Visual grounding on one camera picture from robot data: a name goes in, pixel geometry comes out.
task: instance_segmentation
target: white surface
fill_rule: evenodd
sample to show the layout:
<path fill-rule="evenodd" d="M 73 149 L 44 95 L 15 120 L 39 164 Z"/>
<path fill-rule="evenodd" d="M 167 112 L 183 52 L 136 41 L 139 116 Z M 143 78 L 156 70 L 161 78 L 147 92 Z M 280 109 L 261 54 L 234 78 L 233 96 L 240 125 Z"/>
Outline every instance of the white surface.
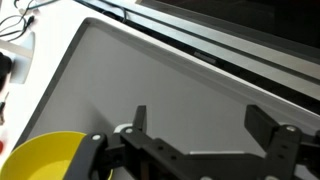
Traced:
<path fill-rule="evenodd" d="M 12 1 L 3 1 L 1 19 L 14 14 L 18 11 Z M 86 17 L 124 27 L 71 0 L 59 1 L 37 12 L 36 22 L 31 27 L 36 34 L 36 45 L 28 78 L 23 85 L 10 84 L 8 87 L 10 95 L 4 112 L 6 122 L 0 127 L 0 139 L 5 144 L 0 155 L 0 167 L 26 127 L 76 30 Z"/>

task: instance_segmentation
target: screw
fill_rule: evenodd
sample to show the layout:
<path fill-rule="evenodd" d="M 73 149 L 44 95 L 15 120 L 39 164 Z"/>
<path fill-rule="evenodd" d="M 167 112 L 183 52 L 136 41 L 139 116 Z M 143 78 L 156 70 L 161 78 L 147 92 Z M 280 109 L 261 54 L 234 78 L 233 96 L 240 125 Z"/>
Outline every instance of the screw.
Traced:
<path fill-rule="evenodd" d="M 101 138 L 101 136 L 98 135 L 98 134 L 92 136 L 92 139 L 95 140 L 95 141 L 99 140 L 100 138 Z"/>
<path fill-rule="evenodd" d="M 126 133 L 130 134 L 130 133 L 132 133 L 132 131 L 133 130 L 129 128 L 129 129 L 126 130 Z"/>
<path fill-rule="evenodd" d="M 200 178 L 200 180 L 213 180 L 211 177 L 203 176 Z"/>
<path fill-rule="evenodd" d="M 266 176 L 266 178 L 264 180 L 279 180 L 279 179 L 274 176 Z"/>
<path fill-rule="evenodd" d="M 296 128 L 293 127 L 293 126 L 288 126 L 288 127 L 287 127 L 287 130 L 288 130 L 288 131 L 291 131 L 291 132 L 294 132 L 294 131 L 296 131 Z"/>

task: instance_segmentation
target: yellow plate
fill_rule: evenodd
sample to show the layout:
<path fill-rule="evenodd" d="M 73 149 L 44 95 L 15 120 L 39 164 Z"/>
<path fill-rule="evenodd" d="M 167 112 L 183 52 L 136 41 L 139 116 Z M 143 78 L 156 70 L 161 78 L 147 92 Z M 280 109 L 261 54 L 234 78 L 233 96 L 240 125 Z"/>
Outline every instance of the yellow plate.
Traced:
<path fill-rule="evenodd" d="M 54 132 L 33 138 L 4 163 L 1 180 L 62 180 L 82 138 L 79 132 Z"/>

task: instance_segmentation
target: black metal bracket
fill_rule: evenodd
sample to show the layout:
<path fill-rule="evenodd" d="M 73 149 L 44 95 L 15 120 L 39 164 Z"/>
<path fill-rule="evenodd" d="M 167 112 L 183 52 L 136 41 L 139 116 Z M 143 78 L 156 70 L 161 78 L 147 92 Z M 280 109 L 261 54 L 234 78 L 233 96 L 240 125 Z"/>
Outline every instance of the black metal bracket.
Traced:
<path fill-rule="evenodd" d="M 113 134 L 109 144 L 101 133 L 87 135 L 64 179 L 104 180 L 111 169 L 125 167 L 142 180 L 292 180 L 299 179 L 294 176 L 296 164 L 320 177 L 319 132 L 313 137 L 295 126 L 280 126 L 253 105 L 247 107 L 245 127 L 266 151 L 265 158 L 246 153 L 185 155 L 145 134 L 146 107 L 139 106 L 133 126 Z"/>

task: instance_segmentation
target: yellow bowl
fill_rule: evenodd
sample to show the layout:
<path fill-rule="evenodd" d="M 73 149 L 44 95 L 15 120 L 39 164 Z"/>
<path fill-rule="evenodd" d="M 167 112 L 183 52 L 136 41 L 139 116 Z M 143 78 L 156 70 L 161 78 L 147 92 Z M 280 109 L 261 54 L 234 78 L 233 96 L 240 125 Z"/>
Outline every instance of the yellow bowl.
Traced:
<path fill-rule="evenodd" d="M 62 180 L 84 136 L 79 132 L 53 132 L 27 141 L 11 153 L 0 179 Z"/>

